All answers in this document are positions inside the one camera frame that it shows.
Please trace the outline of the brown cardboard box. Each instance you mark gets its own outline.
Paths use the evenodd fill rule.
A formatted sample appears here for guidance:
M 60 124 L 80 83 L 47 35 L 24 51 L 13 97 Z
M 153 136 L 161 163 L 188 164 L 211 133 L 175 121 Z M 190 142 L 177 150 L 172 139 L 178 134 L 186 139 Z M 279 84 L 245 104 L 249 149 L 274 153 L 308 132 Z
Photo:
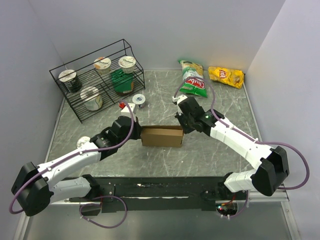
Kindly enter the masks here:
M 170 147 L 182 146 L 184 131 L 179 125 L 149 125 L 143 126 L 141 143 L 144 147 Z

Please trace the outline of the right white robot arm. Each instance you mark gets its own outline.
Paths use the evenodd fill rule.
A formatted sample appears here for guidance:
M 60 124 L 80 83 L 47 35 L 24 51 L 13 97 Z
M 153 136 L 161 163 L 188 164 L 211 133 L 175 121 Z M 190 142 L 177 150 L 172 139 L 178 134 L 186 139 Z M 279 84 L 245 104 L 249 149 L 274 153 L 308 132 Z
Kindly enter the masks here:
M 218 193 L 223 199 L 230 199 L 239 191 L 257 190 L 265 196 L 272 196 L 289 175 L 287 152 L 280 146 L 275 148 L 259 144 L 249 137 L 228 118 L 216 110 L 204 109 L 194 97 L 180 95 L 173 97 L 177 106 L 175 117 L 183 132 L 204 133 L 216 139 L 243 157 L 252 170 L 231 172 L 224 176 Z

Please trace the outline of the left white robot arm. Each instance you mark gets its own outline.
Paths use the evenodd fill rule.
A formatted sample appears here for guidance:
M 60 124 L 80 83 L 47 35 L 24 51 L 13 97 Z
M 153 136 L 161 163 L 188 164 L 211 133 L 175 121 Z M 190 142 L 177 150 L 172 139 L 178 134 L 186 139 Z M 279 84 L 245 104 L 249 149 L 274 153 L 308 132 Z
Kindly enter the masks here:
M 11 188 L 9 212 L 32 217 L 52 203 L 69 198 L 94 201 L 99 185 L 89 174 L 67 180 L 73 172 L 115 154 L 128 140 L 141 138 L 142 126 L 136 116 L 119 116 L 112 126 L 93 136 L 82 147 L 50 162 L 24 164 Z

